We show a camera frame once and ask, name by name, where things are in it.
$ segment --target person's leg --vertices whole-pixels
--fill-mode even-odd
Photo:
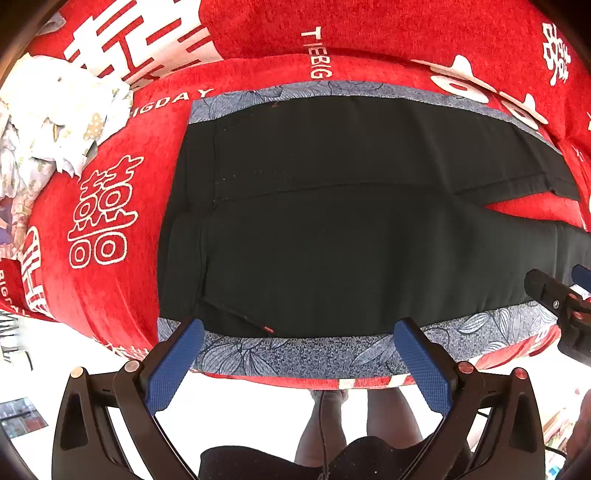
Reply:
[[[319,425],[321,418],[326,461],[331,462],[347,446],[340,417],[340,408],[346,399],[346,393],[341,390],[317,390],[312,392],[312,397],[314,409],[301,435],[295,453],[295,462],[298,465],[318,467],[324,465]]]
[[[368,436],[403,449],[423,439],[410,405],[399,388],[368,390]]]

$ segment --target red blanket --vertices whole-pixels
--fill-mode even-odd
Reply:
[[[142,88],[127,127],[101,145],[82,179],[55,175],[36,201],[24,291],[30,309],[130,356],[157,341],[158,234],[194,99],[306,80],[370,80],[471,98],[556,146],[582,199],[544,193],[489,207],[591,225],[591,80],[526,0],[280,8],[260,0],[70,0],[61,13],[66,25],[36,38],[31,54],[99,76],[117,72]],[[412,60],[443,67],[456,60],[457,68]],[[11,289],[22,296],[20,283]]]

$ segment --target folded clothes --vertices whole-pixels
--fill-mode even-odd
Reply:
[[[19,258],[33,201],[53,173],[81,176],[129,118],[132,92],[52,57],[17,61],[0,88],[0,258]]]
[[[55,161],[70,176],[81,175],[94,142],[125,126],[132,105],[129,85],[115,75],[100,79],[65,60],[29,54],[11,70],[0,99],[28,156]]]

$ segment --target floral fabric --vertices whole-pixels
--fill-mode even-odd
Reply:
[[[230,113],[244,110],[254,105],[269,102],[281,102],[297,98],[311,98],[316,96],[369,96],[378,98],[404,98],[432,105],[448,106],[468,110],[503,120],[517,128],[535,136],[546,145],[562,155],[552,143],[537,134],[536,130],[499,110],[490,108],[482,103],[455,95],[429,92],[403,85],[391,85],[381,82],[364,82],[355,80],[324,80],[317,82],[296,82],[278,85],[260,90],[239,90],[226,92],[211,97],[193,101],[189,124],[215,120]]]
[[[538,335],[556,317],[535,301],[422,328],[457,361],[474,358]],[[158,319],[158,340],[176,328]],[[288,378],[372,378],[407,373],[392,335],[336,338],[236,338],[206,332],[195,370],[222,375]]]

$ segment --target blue gripper pad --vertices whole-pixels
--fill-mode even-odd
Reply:
[[[183,332],[148,381],[145,403],[151,415],[166,409],[203,347],[203,322],[195,319]]]
[[[570,275],[573,277],[574,283],[591,293],[591,271],[582,265],[575,265]]]
[[[413,321],[402,319],[396,323],[394,345],[429,408],[445,417],[452,407],[452,386],[429,352],[431,342],[414,322],[412,325],[410,322]]]

